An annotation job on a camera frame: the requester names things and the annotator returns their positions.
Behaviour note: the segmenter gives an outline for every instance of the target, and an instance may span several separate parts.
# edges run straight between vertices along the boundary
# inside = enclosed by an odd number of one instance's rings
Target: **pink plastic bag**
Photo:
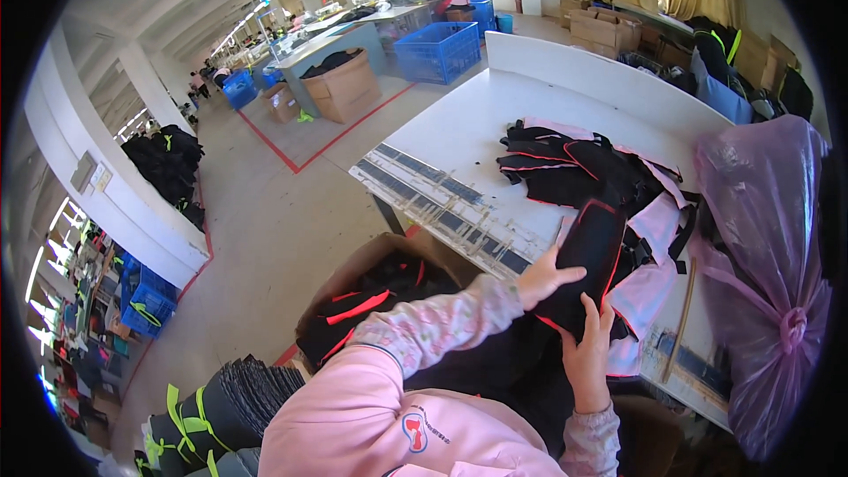
[[[781,439],[821,352],[831,289],[818,251],[824,140],[803,118],[737,126],[698,140],[700,191],[738,266],[695,240],[717,342],[730,355],[728,421],[742,450],[763,460]]]

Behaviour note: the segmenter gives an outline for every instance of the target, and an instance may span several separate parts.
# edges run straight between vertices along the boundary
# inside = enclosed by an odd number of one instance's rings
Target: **wooden stick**
[[[668,383],[668,379],[672,375],[672,368],[674,368],[674,360],[678,356],[678,350],[680,349],[680,343],[684,339],[684,330],[686,329],[686,318],[689,316],[689,304],[692,303],[692,289],[694,288],[694,272],[697,266],[697,261],[695,258],[692,258],[691,265],[689,266],[689,286],[686,288],[686,300],[684,301],[684,313],[680,316],[680,327],[678,328],[678,336],[674,340],[674,347],[672,348],[672,354],[668,357],[668,363],[666,364],[666,371],[662,374],[662,382]]]

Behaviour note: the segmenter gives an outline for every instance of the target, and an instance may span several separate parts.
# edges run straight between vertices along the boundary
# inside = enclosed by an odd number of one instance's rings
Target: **ceiling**
[[[137,39],[150,52],[188,62],[209,49],[246,14],[254,0],[70,0],[62,27],[71,58],[111,132],[141,108],[118,48]]]

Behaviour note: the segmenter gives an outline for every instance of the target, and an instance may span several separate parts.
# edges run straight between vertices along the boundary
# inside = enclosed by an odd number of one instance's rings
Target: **logo on jacket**
[[[424,417],[418,413],[408,413],[400,419],[400,426],[409,439],[409,450],[421,453],[427,449],[427,428],[424,427]]]

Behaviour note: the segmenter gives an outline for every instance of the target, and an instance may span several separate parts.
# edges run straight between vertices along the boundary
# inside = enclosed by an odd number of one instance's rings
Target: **hand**
[[[561,285],[577,282],[586,276],[586,268],[557,269],[558,251],[559,248],[554,245],[515,279],[518,298],[521,299],[525,312],[529,312],[536,304],[553,295]]]
[[[588,295],[582,293],[580,302],[586,308],[586,327],[580,344],[574,336],[560,328],[562,335],[562,366],[574,390],[574,412],[600,413],[609,407],[610,390],[606,387],[606,356],[610,348],[610,330],[616,313],[609,304],[604,313]]]

